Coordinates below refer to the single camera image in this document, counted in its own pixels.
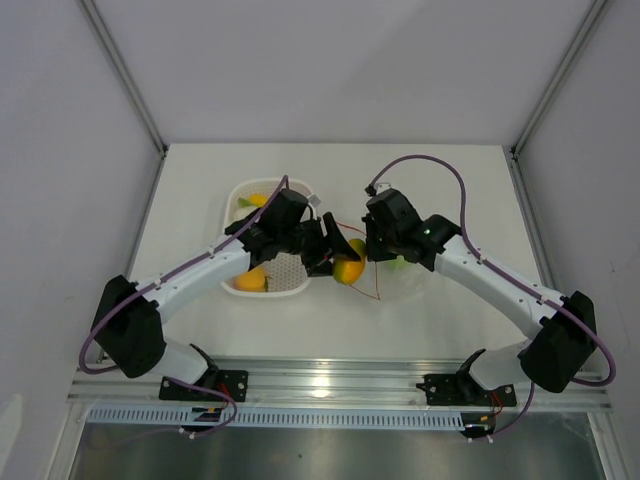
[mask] metal frame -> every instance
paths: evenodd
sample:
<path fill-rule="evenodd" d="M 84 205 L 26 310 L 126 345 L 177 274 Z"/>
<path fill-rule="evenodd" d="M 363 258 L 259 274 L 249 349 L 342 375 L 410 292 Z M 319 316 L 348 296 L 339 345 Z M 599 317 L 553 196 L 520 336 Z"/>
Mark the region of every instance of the metal frame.
<path fill-rule="evenodd" d="M 84 14 L 87 23 L 89 24 L 89 28 L 93 32 L 96 41 L 102 48 L 105 56 L 107 57 L 107 61 L 112 68 L 112 71 L 120 85 L 122 86 L 122 90 L 125 95 L 129 99 L 129 103 L 131 108 L 135 112 L 136 116 L 144 126 L 149 139 L 156 147 L 158 152 L 164 154 L 167 150 L 167 146 L 162 140 L 162 136 L 160 135 L 160 131 L 156 125 L 155 120 L 149 113 L 149 109 L 147 108 L 147 104 L 142 98 L 142 94 L 140 93 L 140 89 L 136 85 L 136 82 L 133 80 L 129 69 L 127 68 L 127 64 L 120 53 L 120 49 L 113 39 L 113 35 L 109 31 L 109 27 L 105 23 L 102 18 L 102 14 L 98 9 L 98 6 L 94 2 L 94 0 L 76 0 L 80 10 Z"/>
<path fill-rule="evenodd" d="M 562 55 L 560 63 L 553 72 L 551 79 L 547 83 L 533 112 L 516 140 L 512 149 L 516 160 L 520 157 L 520 153 L 522 153 L 527 141 L 531 138 L 538 125 L 540 125 L 544 114 L 549 110 L 557 98 L 558 92 L 560 92 L 567 78 L 571 75 L 573 67 L 575 67 L 580 55 L 586 48 L 589 40 L 593 37 L 604 15 L 607 13 L 610 4 L 611 2 L 609 0 L 594 0 L 589 7 L 587 14 L 582 19 L 582 22 L 580 22 L 577 32 Z"/>
<path fill-rule="evenodd" d="M 292 360 L 273 358 L 215 359 L 222 370 L 247 370 L 249 382 L 243 405 L 255 408 L 297 408 L 354 410 L 359 412 L 400 411 L 486 411 L 483 407 L 430 407 L 425 395 L 416 389 L 427 373 L 455 373 L 463 360 L 438 361 L 360 361 Z M 112 364 L 104 362 L 101 366 Z M 580 378 L 597 380 L 595 373 Z M 127 379 L 121 372 L 108 372 L 96 378 L 81 371 L 69 391 L 68 401 L 79 404 L 97 402 L 125 405 L 185 406 L 189 403 L 158 399 L 162 379 L 143 375 Z M 529 392 L 528 384 L 517 385 L 520 405 L 505 408 L 519 411 Z M 214 407 L 219 402 L 203 402 Z M 611 405 L 605 389 L 570 384 L 562 395 L 540 390 L 534 397 L 532 412 L 608 413 Z"/>
<path fill-rule="evenodd" d="M 202 412 L 192 407 L 132 406 L 101 404 L 94 407 L 87 423 L 213 426 L 231 418 L 225 409 L 216 422 L 199 421 Z M 253 408 L 238 406 L 238 414 L 230 427 L 259 428 L 331 428 L 357 430 L 435 430 L 462 431 L 464 422 L 457 412 Z"/>
<path fill-rule="evenodd" d="M 151 116 L 146 103 L 127 68 L 113 36 L 100 14 L 94 0 L 77 0 L 89 27 L 104 51 L 113 72 L 120 82 L 136 115 L 162 158 L 155 173 L 154 183 L 147 198 L 145 213 L 132 248 L 127 271 L 130 271 L 136 256 L 140 238 L 151 203 L 159 182 L 167 146 Z M 512 155 L 507 154 L 508 167 L 521 206 L 527 232 L 533 247 L 540 276 L 546 286 L 556 287 L 549 257 L 544 247 L 538 223 L 533 212 L 520 167 L 517 163 L 520 153 L 534 133 L 544 114 L 561 87 L 566 82 L 580 54 L 585 49 L 597 26 L 606 13 L 610 2 L 594 0 L 578 31 L 565 51 L 556 71 L 548 82 L 542 96 L 529 117 Z M 348 361 L 348 360 L 289 360 L 289 359 L 243 359 L 222 358 L 217 360 L 223 369 L 244 369 L 250 372 L 249 390 L 245 407 L 252 411 L 266 412 L 269 409 L 297 409 L 328 412 L 388 412 L 399 415 L 424 413 L 456 413 L 456 409 L 427 407 L 422 392 L 415 389 L 426 373 L 455 372 L 462 361 Z M 582 378 L 595 379 L 597 375 L 584 373 Z M 84 423 L 97 401 L 110 404 L 128 405 L 127 410 L 163 407 L 179 408 L 179 403 L 160 402 L 157 399 L 160 379 L 143 376 L 136 380 L 125 379 L 121 373 L 112 372 L 100 378 L 82 372 L 76 373 L 69 393 L 69 414 L 61 433 L 58 449 L 53 458 L 49 477 L 68 478 L 77 450 Z M 521 408 L 528 393 L 528 387 L 516 388 Z M 611 420 L 611 405 L 604 389 L 589 389 L 579 385 L 571 386 L 562 394 L 554 395 L 538 391 L 531 406 L 534 412 L 586 412 L 592 425 L 598 452 L 607 478 L 628 478 L 614 434 Z"/>

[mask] black mounting bracket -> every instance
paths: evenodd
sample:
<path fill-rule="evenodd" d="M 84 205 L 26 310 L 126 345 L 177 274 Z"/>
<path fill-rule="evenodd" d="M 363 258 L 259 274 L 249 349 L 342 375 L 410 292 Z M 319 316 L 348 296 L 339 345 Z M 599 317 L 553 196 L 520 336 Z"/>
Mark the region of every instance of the black mounting bracket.
<path fill-rule="evenodd" d="M 455 373 L 430 373 L 423 379 L 424 383 L 417 383 L 416 388 L 425 392 L 427 405 L 434 407 L 497 407 L 497 402 L 492 398 L 494 393 L 504 407 L 515 407 L 518 404 L 513 385 L 484 390 L 470 400 L 465 398 Z"/>
<path fill-rule="evenodd" d="M 249 388 L 249 372 L 246 370 L 209 369 L 195 385 L 226 393 L 236 403 L 244 403 Z M 160 400 L 198 403 L 224 401 L 215 395 L 184 388 L 167 377 L 162 379 L 158 398 Z"/>

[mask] metal rod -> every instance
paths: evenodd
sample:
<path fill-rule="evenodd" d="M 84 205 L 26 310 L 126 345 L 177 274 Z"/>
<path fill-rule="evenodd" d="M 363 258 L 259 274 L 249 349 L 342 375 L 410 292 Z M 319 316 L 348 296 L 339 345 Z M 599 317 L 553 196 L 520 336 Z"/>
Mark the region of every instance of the metal rod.
<path fill-rule="evenodd" d="M 120 53 L 111 32 L 109 32 L 109 28 L 102 18 L 97 5 L 94 0 L 76 0 L 76 2 L 80 7 L 80 10 L 82 10 L 89 27 L 93 31 L 98 44 L 105 53 L 116 78 L 120 82 L 120 85 L 131 103 L 131 106 L 149 135 L 151 142 L 158 152 L 164 153 L 167 147 L 162 140 L 158 127 L 149 113 L 149 109 L 142 98 L 142 94 L 134 82 L 129 69 L 124 62 L 122 54 Z"/>
<path fill-rule="evenodd" d="M 556 67 L 553 76 L 545 87 L 542 96 L 533 110 L 533 113 L 527 120 L 522 133 L 520 133 L 520 136 L 513 147 L 513 154 L 516 159 L 519 158 L 520 153 L 540 124 L 544 114 L 556 99 L 558 92 L 561 90 L 562 86 L 571 74 L 580 54 L 584 51 L 587 43 L 593 36 L 597 27 L 600 25 L 600 22 L 607 12 L 610 4 L 611 2 L 609 0 L 594 0 L 589 7 L 587 14 L 578 27 L 578 31 L 567 47 L 567 50 L 562 56 L 562 60 L 560 60 L 560 63 Z"/>
<path fill-rule="evenodd" d="M 612 422 L 612 413 L 588 413 L 596 450 L 607 480 L 629 479 L 625 455 L 620 448 L 619 432 Z"/>
<path fill-rule="evenodd" d="M 533 257 L 538 267 L 538 273 L 540 274 L 540 280 L 546 287 L 557 290 L 557 279 L 551 268 L 551 262 L 549 260 L 549 254 L 542 241 L 542 235 L 540 233 L 540 226 L 533 211 L 533 205 L 531 203 L 531 197 L 527 191 L 527 186 L 522 176 L 520 164 L 511 156 L 509 152 L 505 152 L 507 158 L 507 165 L 509 167 L 509 173 L 511 174 L 511 180 L 513 181 L 516 197 L 518 198 L 518 204 L 522 212 L 522 219 L 524 220 L 524 226 L 529 236 L 529 242 L 531 242 L 531 248 L 533 251 Z"/>
<path fill-rule="evenodd" d="M 48 468 L 46 475 L 48 480 L 71 478 L 74 459 L 90 411 L 91 405 L 67 405 L 67 420 L 60 432 L 55 447 L 56 453 Z"/>
<path fill-rule="evenodd" d="M 138 224 L 133 246 L 131 247 L 131 251 L 129 252 L 129 256 L 127 257 L 127 263 L 125 265 L 124 276 L 127 278 L 131 276 L 133 264 L 135 262 L 136 255 L 138 255 L 140 241 L 142 240 L 142 233 L 144 232 L 144 227 L 147 224 L 149 212 L 151 211 L 151 204 L 153 203 L 153 199 L 156 195 L 156 190 L 158 189 L 158 184 L 160 183 L 160 176 L 162 175 L 162 169 L 164 168 L 165 158 L 166 155 L 163 153 L 158 161 L 158 166 L 156 167 L 156 171 L 153 176 L 153 183 L 151 184 L 151 189 L 149 190 L 149 193 L 147 194 L 144 202 L 144 212 L 142 214 L 142 218 L 140 219 L 140 223 Z"/>
<path fill-rule="evenodd" d="M 415 411 L 426 407 L 425 395 L 416 389 L 426 373 L 454 373 L 460 361 L 345 361 L 328 359 L 269 360 L 254 358 L 216 358 L 222 370 L 249 372 L 244 406 L 262 408 L 352 409 Z M 596 373 L 580 372 L 580 378 L 599 379 Z M 127 379 L 113 371 L 98 377 L 77 372 L 67 401 L 93 404 L 96 401 L 126 405 L 182 405 L 158 399 L 162 377 L 146 374 Z M 529 385 L 517 385 L 516 396 L 524 403 Z M 215 406 L 204 402 L 201 406 Z M 440 411 L 485 411 L 486 407 L 433 407 Z M 532 411 L 610 412 L 605 389 L 570 384 L 562 395 L 540 389 Z"/>

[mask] red wire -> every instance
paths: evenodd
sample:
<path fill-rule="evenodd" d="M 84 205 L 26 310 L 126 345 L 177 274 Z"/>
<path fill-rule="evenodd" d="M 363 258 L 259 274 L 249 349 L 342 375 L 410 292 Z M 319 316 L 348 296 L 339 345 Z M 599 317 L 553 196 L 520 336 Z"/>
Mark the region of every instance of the red wire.
<path fill-rule="evenodd" d="M 378 300 L 380 300 L 380 290 L 378 290 L 378 262 L 374 262 L 375 263 L 375 270 L 376 270 L 376 297 L 378 297 Z"/>
<path fill-rule="evenodd" d="M 222 393 L 226 393 L 227 395 L 231 396 L 231 392 L 229 392 L 229 389 L 227 388 L 227 386 L 224 383 L 219 384 L 218 388 L 220 390 L 222 390 Z M 222 410 L 224 410 L 228 406 L 229 406 L 229 402 L 225 403 L 224 407 L 222 407 Z"/>
<path fill-rule="evenodd" d="M 498 394 L 496 392 L 493 392 L 493 394 L 491 395 L 492 400 L 491 402 L 493 403 L 493 398 L 496 399 L 496 401 L 498 402 L 498 406 L 500 407 L 500 410 L 498 410 L 498 413 L 496 413 L 494 416 L 498 416 L 502 413 L 502 409 L 504 408 L 504 406 L 502 405 L 502 401 L 500 400 L 500 397 L 498 397 Z"/>
<path fill-rule="evenodd" d="M 368 293 L 363 292 L 362 290 L 354 287 L 353 285 L 349 285 L 351 288 L 353 288 L 356 292 L 361 293 L 362 295 L 365 295 L 369 298 L 373 298 L 374 300 L 380 300 L 380 296 L 374 296 L 374 295 L 370 295 Z"/>
<path fill-rule="evenodd" d="M 355 230 L 356 232 L 360 232 L 362 235 L 364 235 L 365 237 L 367 236 L 366 233 L 364 233 L 362 230 L 360 230 L 359 228 L 356 227 L 352 227 L 351 225 L 346 225 L 344 223 L 340 223 L 340 222 L 336 222 L 337 225 L 340 225 L 341 227 L 344 228 L 348 228 L 349 230 Z"/>

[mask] orange fruit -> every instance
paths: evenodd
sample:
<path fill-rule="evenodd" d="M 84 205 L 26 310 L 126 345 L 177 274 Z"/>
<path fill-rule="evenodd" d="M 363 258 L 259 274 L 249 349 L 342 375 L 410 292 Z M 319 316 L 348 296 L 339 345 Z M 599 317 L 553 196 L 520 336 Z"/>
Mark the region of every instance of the orange fruit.
<path fill-rule="evenodd" d="M 233 279 L 233 287 L 243 292 L 266 292 L 269 289 L 267 272 L 262 267 L 249 270 Z"/>
<path fill-rule="evenodd" d="M 255 205 L 256 207 L 262 207 L 265 203 L 269 201 L 269 197 L 263 195 L 262 193 L 254 193 L 249 196 L 249 203 L 251 205 Z"/>
<path fill-rule="evenodd" d="M 349 240 L 349 245 L 360 255 L 360 261 L 336 260 L 333 263 L 333 278 L 336 282 L 344 285 L 356 283 L 364 272 L 367 262 L 367 244 L 364 241 L 352 238 Z"/>

